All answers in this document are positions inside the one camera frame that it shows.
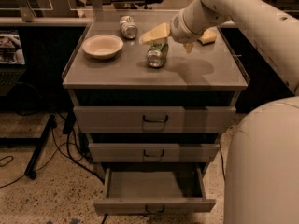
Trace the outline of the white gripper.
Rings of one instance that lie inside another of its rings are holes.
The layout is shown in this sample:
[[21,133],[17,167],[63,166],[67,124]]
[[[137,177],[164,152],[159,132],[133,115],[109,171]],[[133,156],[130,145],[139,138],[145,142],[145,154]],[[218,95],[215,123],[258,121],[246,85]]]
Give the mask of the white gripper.
[[192,42],[202,34],[203,30],[193,15],[179,12],[172,18],[170,25],[162,23],[140,36],[139,43],[141,45],[163,44],[171,35],[174,41],[184,44],[187,53],[191,53]]

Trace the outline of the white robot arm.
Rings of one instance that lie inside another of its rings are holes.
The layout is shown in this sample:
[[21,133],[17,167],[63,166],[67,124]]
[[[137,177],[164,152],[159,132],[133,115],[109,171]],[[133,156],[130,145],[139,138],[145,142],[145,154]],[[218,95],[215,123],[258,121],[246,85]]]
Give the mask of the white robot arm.
[[261,105],[239,123],[226,162],[223,224],[299,224],[299,21],[262,0],[193,0],[139,41],[189,45],[228,20],[294,96]]

